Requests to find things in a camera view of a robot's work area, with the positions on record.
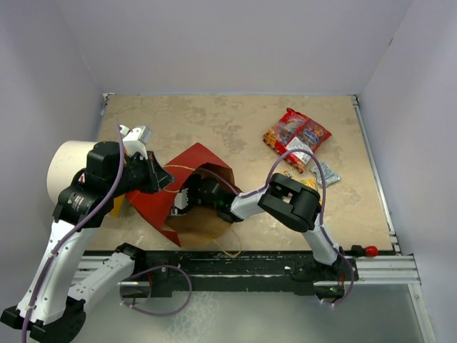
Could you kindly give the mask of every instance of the marble surface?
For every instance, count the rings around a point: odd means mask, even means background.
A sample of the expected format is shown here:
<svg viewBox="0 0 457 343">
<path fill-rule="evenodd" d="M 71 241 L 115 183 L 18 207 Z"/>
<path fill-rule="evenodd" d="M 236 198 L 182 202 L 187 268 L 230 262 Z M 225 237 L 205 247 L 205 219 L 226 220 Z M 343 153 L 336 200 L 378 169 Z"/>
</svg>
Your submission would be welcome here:
<svg viewBox="0 0 457 343">
<path fill-rule="evenodd" d="M 341 181 L 328 188 L 325 220 L 333 238 L 349 249 L 352 244 L 391 249 L 388 227 L 378 197 L 365 144 L 349 96 L 119 96 L 110 98 L 100 140 L 116 140 L 114 123 L 147 125 L 153 130 L 148 149 L 164 165 L 196 142 L 207 146 L 233 168 L 244 191 L 265 182 L 278 155 L 262 135 L 291 107 L 320 124 L 333 136 L 317 150 Z M 289 170 L 285 162 L 277 171 Z M 268 214 L 234 224 L 244 250 L 309 249 L 301 234 L 287 229 Z M 180 249 L 145 222 L 133 208 L 123 218 L 107 217 L 89 249 L 111 250 L 128 242 L 142 249 Z M 224 249 L 238 250 L 233 232 L 218 239 Z M 213 242 L 199 249 L 219 250 Z"/>
</svg>

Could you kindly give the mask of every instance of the yellow object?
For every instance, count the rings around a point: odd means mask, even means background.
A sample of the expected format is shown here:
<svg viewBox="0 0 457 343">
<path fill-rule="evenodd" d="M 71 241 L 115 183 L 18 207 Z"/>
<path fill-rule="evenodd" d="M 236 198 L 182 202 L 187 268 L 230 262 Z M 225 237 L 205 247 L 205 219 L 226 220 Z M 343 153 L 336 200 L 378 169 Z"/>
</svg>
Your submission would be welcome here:
<svg viewBox="0 0 457 343">
<path fill-rule="evenodd" d="M 319 192 L 317 190 L 317 183 L 316 183 L 315 179 L 309 179 L 309 180 L 303 179 L 303 180 L 301 180 L 301 183 L 304 184 L 305 186 L 308 186 L 309 188 L 312 188 L 315 191 Z"/>
<path fill-rule="evenodd" d="M 114 208 L 109 212 L 110 216 L 116 218 L 121 216 L 122 204 L 124 203 L 125 198 L 125 195 L 121 195 L 117 198 L 114 198 Z"/>
</svg>

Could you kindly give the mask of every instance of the gray wall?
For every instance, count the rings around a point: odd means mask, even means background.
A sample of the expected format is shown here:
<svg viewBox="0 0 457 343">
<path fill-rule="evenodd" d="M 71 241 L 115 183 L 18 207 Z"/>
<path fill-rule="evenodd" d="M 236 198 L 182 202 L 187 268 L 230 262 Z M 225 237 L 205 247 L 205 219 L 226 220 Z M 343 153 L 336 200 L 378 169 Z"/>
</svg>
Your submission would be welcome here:
<svg viewBox="0 0 457 343">
<path fill-rule="evenodd" d="M 0 309 L 18 303 L 50 232 L 46 173 L 68 139 L 93 139 L 101 90 L 53 0 L 0 1 Z M 2 342 L 19 333 L 0 325 Z"/>
<path fill-rule="evenodd" d="M 355 94 L 411 0 L 57 0 L 103 91 Z"/>
<path fill-rule="evenodd" d="M 361 110 L 404 253 L 441 342 L 456 340 L 457 2 L 415 0 Z"/>
</svg>

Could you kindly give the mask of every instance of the red snack bag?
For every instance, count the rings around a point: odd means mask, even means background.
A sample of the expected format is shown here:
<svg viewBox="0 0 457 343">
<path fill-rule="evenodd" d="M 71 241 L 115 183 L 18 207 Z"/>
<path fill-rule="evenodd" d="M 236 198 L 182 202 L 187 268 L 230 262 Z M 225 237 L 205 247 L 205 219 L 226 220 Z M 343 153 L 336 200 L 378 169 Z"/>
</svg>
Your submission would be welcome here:
<svg viewBox="0 0 457 343">
<path fill-rule="evenodd" d="M 293 109 L 287 109 L 279 122 L 264 134 L 263 141 L 278 154 L 297 148 L 315 152 L 330 136 L 331 133 L 313 119 Z M 286 160 L 301 173 L 305 171 L 309 159 L 309 155 L 302 152 L 286 157 Z"/>
</svg>

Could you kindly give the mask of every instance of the purple cable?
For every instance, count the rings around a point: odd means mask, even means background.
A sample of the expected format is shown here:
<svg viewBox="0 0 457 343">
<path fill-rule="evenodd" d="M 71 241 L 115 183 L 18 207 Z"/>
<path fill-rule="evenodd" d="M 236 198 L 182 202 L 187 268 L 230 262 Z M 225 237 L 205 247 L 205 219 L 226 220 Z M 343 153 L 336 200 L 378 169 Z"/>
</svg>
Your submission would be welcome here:
<svg viewBox="0 0 457 343">
<path fill-rule="evenodd" d="M 147 269 L 147 270 L 143 270 L 142 272 L 139 272 L 137 274 L 132 275 L 131 277 L 128 277 L 126 280 L 135 279 L 136 277 L 139 277 L 139 276 L 141 276 L 143 274 L 150 273 L 150 272 L 153 272 L 155 270 L 162 269 L 162 268 L 171 268 L 171 269 L 177 270 L 178 272 L 180 272 L 181 274 L 184 275 L 184 277 L 187 280 L 187 283 L 189 284 L 189 295 L 187 296 L 186 301 L 179 308 L 177 308 L 177 309 L 175 309 L 175 310 L 173 310 L 171 312 L 164 312 L 164 313 L 146 311 L 145 309 L 140 309 L 140 308 L 138 308 L 138 307 L 136 307 L 136 306 L 134 306 L 132 304 L 128 304 L 127 302 L 125 302 L 124 297 L 122 296 L 122 293 L 121 293 L 121 289 L 119 289 L 119 295 L 121 296 L 122 304 L 127 306 L 129 309 L 132 309 L 134 311 L 140 312 L 142 314 L 147 314 L 147 315 L 153 316 L 153 317 L 168 317 L 168 316 L 172 316 L 173 314 L 176 314 L 176 313 L 182 311 L 184 309 L 184 307 L 186 307 L 187 304 L 189 303 L 189 301 L 191 300 L 191 297 L 192 297 L 192 282 L 191 282 L 191 278 L 181 268 L 165 264 L 163 266 L 157 266 L 157 267 L 153 267 L 153 268 L 150 268 L 150 269 Z"/>
<path fill-rule="evenodd" d="M 103 198 L 103 200 L 101 200 L 100 204 L 98 204 L 95 207 L 95 209 L 93 209 L 91 211 L 91 213 L 89 213 L 78 224 L 76 224 L 75 227 L 70 232 L 68 232 L 64 237 L 62 237 L 62 239 L 60 241 L 58 241 L 56 246 L 51 250 L 51 254 L 53 256 L 49 257 L 47 259 L 46 263 L 44 264 L 44 267 L 41 270 L 41 273 L 40 273 L 38 279 L 36 280 L 34 290 L 33 290 L 33 292 L 31 293 L 31 296 L 30 296 L 29 306 L 31 308 L 27 310 L 26 315 L 24 317 L 24 323 L 22 324 L 22 335 L 21 335 L 22 336 L 22 343 L 27 343 L 27 327 L 29 325 L 29 321 L 30 321 L 30 318 L 31 318 L 31 315 L 32 315 L 32 312 L 33 312 L 33 307 L 35 306 L 36 297 L 37 297 L 38 293 L 40 292 L 41 287 L 43 286 L 43 282 L 44 282 L 44 280 L 46 278 L 46 275 L 49 272 L 49 268 L 51 267 L 51 263 L 52 263 L 54 257 L 58 254 L 60 248 L 62 248 L 62 246 L 65 244 L 65 242 L 71 236 L 73 236 L 73 234 L 75 232 L 80 230 L 89 220 L 91 220 L 92 217 L 95 216 L 95 214 L 97 214 L 97 212 L 100 211 L 100 209 L 103 206 L 105 206 L 105 204 L 108 202 L 108 200 L 113 195 L 114 191 L 116 191 L 116 188 L 117 188 L 117 186 L 119 184 L 119 181 L 121 181 L 122 171 L 124 169 L 124 144 L 122 142 L 122 136 L 121 136 L 121 132 L 119 131 L 119 125 L 118 124 L 116 124 L 116 132 L 117 132 L 117 136 L 118 136 L 118 139 L 119 139 L 119 167 L 117 169 L 117 175 L 116 175 L 116 178 L 115 178 L 115 180 L 113 182 L 113 185 L 111 186 L 110 190 L 108 191 L 106 196 Z"/>
<path fill-rule="evenodd" d="M 307 155 L 309 155 L 313 161 L 316 163 L 316 166 L 317 168 L 319 169 L 319 174 L 321 175 L 321 180 L 322 180 L 322 208 L 321 208 L 321 215 L 319 216 L 319 224 L 321 225 L 321 228 L 322 228 L 322 234 L 323 236 L 325 237 L 326 241 L 331 245 L 333 246 L 333 242 L 331 241 L 330 237 L 327 235 L 327 232 L 326 230 L 323 228 L 323 211 L 326 207 L 326 180 L 325 180 L 325 177 L 323 175 L 323 170 L 322 170 L 322 167 L 321 167 L 321 164 L 319 163 L 318 159 L 314 156 L 314 154 L 312 154 L 311 152 L 309 151 L 306 151 L 304 149 L 292 149 L 292 150 L 289 150 L 287 152 L 285 152 L 284 154 L 282 154 L 277 160 L 276 162 L 274 162 L 273 166 L 271 167 L 270 169 L 270 172 L 268 173 L 268 176 L 266 177 L 266 182 L 265 182 L 265 186 L 262 187 L 262 189 L 264 189 L 265 187 L 268 186 L 268 184 L 270 183 L 271 181 L 271 177 L 273 176 L 273 173 L 274 173 L 274 170 L 276 169 L 276 167 L 278 166 L 279 162 L 281 162 L 284 158 L 286 158 L 288 155 L 290 154 L 293 154 L 294 152 L 303 152 Z M 341 303 L 344 302 L 344 300 L 346 300 L 346 298 L 349 296 L 349 294 L 352 292 L 352 288 L 353 288 L 353 285 L 354 285 L 354 279 L 355 279 L 355 275 L 354 275 L 354 270 L 352 270 L 352 265 L 351 263 L 349 262 L 349 260 L 339 251 L 339 249 L 335 249 L 333 248 L 333 250 L 337 253 L 337 255 L 342 258 L 342 260 L 346 263 L 346 265 L 348 266 L 349 268 L 349 272 L 351 274 L 351 283 L 349 284 L 349 288 L 347 290 L 347 292 L 342 296 L 341 299 L 339 299 L 337 302 L 334 302 L 333 304 L 330 304 L 330 305 L 339 305 Z"/>
<path fill-rule="evenodd" d="M 233 187 L 230 182 L 228 182 L 227 180 L 225 180 L 221 175 L 215 173 L 214 171 L 211 171 L 207 168 L 197 168 L 198 170 L 201 170 L 203 172 L 206 172 L 206 173 L 209 173 L 215 177 L 217 177 L 219 180 L 221 180 L 235 195 L 238 195 L 239 192 L 235 189 L 235 187 Z"/>
</svg>

